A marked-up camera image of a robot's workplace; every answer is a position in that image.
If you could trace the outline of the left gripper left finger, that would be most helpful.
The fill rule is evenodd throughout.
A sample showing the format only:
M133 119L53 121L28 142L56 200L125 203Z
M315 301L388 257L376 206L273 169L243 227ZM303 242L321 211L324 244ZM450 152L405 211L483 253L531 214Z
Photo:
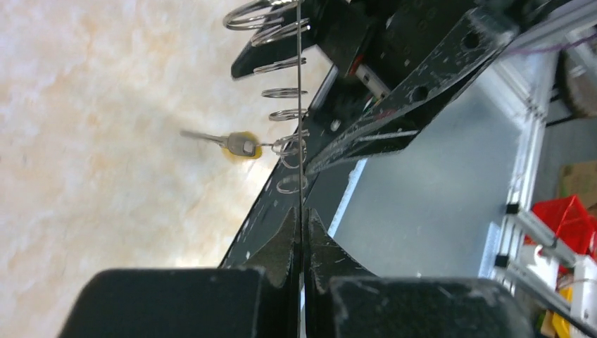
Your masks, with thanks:
M301 219L290 208L278 231L243 268L247 337L300 336Z

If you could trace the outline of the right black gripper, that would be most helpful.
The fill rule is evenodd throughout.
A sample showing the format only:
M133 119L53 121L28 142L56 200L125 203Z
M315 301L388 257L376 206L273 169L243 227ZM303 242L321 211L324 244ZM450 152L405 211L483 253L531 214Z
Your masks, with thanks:
M306 1L316 46L336 74L306 127L305 172L405 149L514 40L503 12L476 1ZM249 42L232 62L233 79L297 56L297 38Z

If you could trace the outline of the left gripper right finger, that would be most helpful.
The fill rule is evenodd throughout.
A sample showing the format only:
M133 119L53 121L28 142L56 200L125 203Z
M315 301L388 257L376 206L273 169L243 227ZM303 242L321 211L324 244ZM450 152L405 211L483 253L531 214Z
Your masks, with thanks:
M335 286L346 278L373 276L328 234L318 212L308 208L303 221L306 336L338 337L349 311Z

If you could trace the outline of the metal key holder plate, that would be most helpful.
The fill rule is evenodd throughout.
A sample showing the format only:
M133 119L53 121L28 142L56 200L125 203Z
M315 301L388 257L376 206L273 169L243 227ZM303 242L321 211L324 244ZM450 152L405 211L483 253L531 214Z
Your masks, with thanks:
M262 95L267 98L297 100L296 108L288 112L277 113L274 116L278 120L281 118L297 120L298 126L295 133L274 142L270 147L280 157L282 165L293 171L292 174L277 183L277 191L282 194L298 194L299 197L298 206L292 208L298 211L301 219L301 273L303 269L304 189L308 184L303 169L306 156L303 119L307 110L302 104L305 91L302 88L301 34L310 29L310 20L303 16L303 7L302 1L251 1L229 12L223 20L224 26L230 30L255 31L255 35L251 38L251 46L262 46L287 37L297 38L296 57L259 67L254 72L256 74L268 73L292 67L297 69L297 84L295 87L267 89Z

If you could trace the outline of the silver key yellow cap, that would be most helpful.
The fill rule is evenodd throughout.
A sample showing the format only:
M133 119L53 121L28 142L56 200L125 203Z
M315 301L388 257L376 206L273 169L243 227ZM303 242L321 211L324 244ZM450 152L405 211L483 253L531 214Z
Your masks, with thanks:
M226 154L239 158L255 160L263 155L257 137L250 132L232 132L217 136L191 130L181 130L180 135L190 139L200 139L217 144Z

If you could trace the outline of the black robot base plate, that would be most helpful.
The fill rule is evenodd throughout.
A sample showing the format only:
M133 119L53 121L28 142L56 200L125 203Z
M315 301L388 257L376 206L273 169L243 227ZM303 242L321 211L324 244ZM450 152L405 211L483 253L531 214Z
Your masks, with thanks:
M308 186L305 190L306 206L318 212L326 230L346 188L348 174L357 162L341 163L308 178ZM287 211L298 206L298 194L282 194L277 191L277 183L292 173L292 170L281 163L275 165L221 260L221 268L246 262L278 231ZM348 210L349 205L334 239L340 239L341 234L348 229Z

